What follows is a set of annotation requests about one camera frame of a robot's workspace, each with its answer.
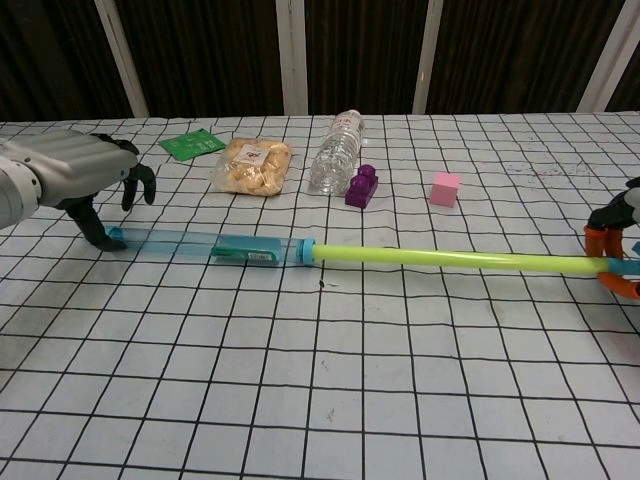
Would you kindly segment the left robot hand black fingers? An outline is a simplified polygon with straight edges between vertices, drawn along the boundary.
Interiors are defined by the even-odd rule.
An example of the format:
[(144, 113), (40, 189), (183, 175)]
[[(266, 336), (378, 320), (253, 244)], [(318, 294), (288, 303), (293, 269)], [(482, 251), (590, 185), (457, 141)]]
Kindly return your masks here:
[(156, 177), (138, 160), (137, 147), (106, 134), (59, 130), (37, 136), (30, 150), (31, 167), (41, 182), (41, 204), (65, 211), (97, 249), (124, 250), (123, 241), (106, 233), (93, 199), (121, 182), (123, 210), (131, 209), (139, 186), (143, 187), (144, 201), (149, 205), (154, 202)]

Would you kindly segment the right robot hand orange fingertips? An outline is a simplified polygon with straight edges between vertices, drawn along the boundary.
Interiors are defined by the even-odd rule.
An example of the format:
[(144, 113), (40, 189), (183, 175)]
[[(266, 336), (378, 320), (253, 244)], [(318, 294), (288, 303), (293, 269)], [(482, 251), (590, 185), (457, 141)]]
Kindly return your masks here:
[(639, 224), (639, 178), (626, 182), (626, 190), (617, 194), (606, 206), (594, 210), (584, 227), (585, 250), (589, 257), (604, 258), (606, 270), (598, 280), (613, 293), (638, 300), (639, 259), (626, 258), (623, 231)]

